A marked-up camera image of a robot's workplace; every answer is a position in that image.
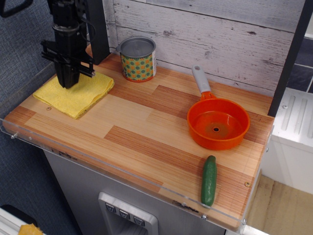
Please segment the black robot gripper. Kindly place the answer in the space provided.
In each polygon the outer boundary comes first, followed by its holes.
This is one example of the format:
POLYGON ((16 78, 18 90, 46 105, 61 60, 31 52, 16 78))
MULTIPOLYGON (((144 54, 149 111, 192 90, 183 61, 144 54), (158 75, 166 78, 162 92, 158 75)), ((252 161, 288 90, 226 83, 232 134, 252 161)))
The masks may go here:
POLYGON ((58 81, 69 89, 79 81, 80 74, 93 77, 93 59, 86 53, 87 27, 85 24, 73 26, 52 25, 55 40, 41 41, 42 57, 55 65, 58 81))

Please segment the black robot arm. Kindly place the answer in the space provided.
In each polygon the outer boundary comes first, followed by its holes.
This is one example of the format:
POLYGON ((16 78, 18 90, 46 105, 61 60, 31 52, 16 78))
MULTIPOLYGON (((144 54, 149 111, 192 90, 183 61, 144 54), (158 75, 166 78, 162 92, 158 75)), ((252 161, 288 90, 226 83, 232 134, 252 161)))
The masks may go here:
POLYGON ((93 77, 93 59, 86 53, 87 19, 74 0, 49 0, 55 41, 43 40, 42 57, 54 63, 59 84, 66 89, 79 82, 81 74, 93 77))

